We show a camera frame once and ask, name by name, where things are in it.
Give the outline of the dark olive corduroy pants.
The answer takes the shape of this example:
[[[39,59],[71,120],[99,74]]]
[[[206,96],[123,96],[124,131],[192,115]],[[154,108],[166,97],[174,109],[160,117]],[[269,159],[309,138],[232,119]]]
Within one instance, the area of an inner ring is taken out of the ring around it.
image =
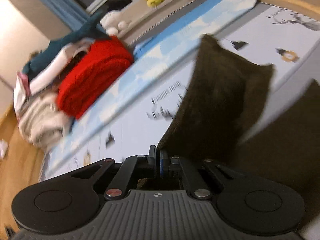
[[[253,64],[201,39],[189,87],[157,148],[287,185],[319,185],[319,84],[312,81],[288,110],[246,142],[240,138],[265,107],[274,67]]]

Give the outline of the cream folded blanket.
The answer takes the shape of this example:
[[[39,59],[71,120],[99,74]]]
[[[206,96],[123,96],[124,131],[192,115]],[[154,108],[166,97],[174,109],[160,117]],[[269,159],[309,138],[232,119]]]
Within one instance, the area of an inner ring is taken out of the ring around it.
[[[53,148],[68,134],[72,119],[56,103],[57,93],[50,92],[36,98],[20,118],[21,136],[44,152]]]

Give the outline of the red knitted sweater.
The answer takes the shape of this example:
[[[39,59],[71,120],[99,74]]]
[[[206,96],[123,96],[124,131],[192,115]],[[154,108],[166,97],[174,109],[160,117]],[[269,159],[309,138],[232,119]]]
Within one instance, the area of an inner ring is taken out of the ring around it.
[[[95,41],[61,82],[57,106],[80,119],[133,62],[132,54],[117,37]]]

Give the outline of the blue white folded blanket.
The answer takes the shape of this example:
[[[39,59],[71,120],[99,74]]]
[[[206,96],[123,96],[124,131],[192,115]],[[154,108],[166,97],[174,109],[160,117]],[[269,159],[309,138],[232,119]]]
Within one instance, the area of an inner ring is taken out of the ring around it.
[[[104,127],[125,105],[199,44],[203,34],[214,34],[251,10],[257,0],[206,0],[154,36],[135,63],[76,122],[72,132],[49,154],[55,169]]]

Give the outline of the white folded garment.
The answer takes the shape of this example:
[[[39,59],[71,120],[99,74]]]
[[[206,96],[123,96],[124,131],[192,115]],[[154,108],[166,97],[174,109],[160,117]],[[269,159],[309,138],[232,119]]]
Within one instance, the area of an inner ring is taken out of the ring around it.
[[[17,73],[14,88],[14,110],[17,119],[22,117],[28,108],[28,104],[37,94],[53,84],[54,80],[58,78],[76,55],[81,52],[88,52],[93,41],[91,38],[84,38],[78,42],[65,45],[31,81],[28,80],[25,74]]]

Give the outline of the blue shark plush toy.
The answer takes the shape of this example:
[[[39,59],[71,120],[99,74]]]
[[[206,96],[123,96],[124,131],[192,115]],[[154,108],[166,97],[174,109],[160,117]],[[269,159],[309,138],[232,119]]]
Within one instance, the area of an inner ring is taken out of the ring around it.
[[[97,27],[102,17],[103,13],[99,12],[96,15],[91,16],[91,18],[77,31],[57,40],[51,40],[46,50],[41,51],[24,65],[22,73],[26,74],[29,81],[31,81],[53,61],[64,46],[70,43],[76,43],[83,38],[92,38],[94,40],[109,39],[109,36],[102,32],[102,28]]]

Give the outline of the white plush toy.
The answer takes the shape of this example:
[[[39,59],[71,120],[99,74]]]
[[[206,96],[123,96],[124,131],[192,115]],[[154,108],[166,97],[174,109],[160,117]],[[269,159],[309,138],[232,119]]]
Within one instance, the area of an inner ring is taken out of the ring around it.
[[[129,23],[121,17],[119,10],[112,10],[100,20],[100,24],[108,36],[118,36],[121,31],[129,27]]]

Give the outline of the grey printed bed sheet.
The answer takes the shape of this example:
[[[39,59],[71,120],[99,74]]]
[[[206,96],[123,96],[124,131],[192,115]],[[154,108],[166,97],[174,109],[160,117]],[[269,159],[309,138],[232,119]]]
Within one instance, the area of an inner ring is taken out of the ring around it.
[[[189,2],[137,37],[132,42],[135,61],[148,50],[146,44],[154,36],[205,1]],[[319,21],[257,0],[251,10],[212,35],[216,36],[221,47],[236,55],[259,65],[273,64],[270,90],[275,92],[319,45]],[[131,155],[145,154],[150,145],[157,144],[186,93],[199,45],[200,40],[196,48],[129,101],[55,169],[51,169],[48,164],[50,151],[43,161],[40,180],[59,176],[105,158],[112,158],[119,163]]]

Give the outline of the blue curtain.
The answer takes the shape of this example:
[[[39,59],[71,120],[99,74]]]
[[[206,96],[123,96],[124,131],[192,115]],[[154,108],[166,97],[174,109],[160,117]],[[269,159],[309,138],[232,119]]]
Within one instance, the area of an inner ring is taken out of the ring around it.
[[[78,30],[90,16],[75,0],[40,0],[71,31]]]

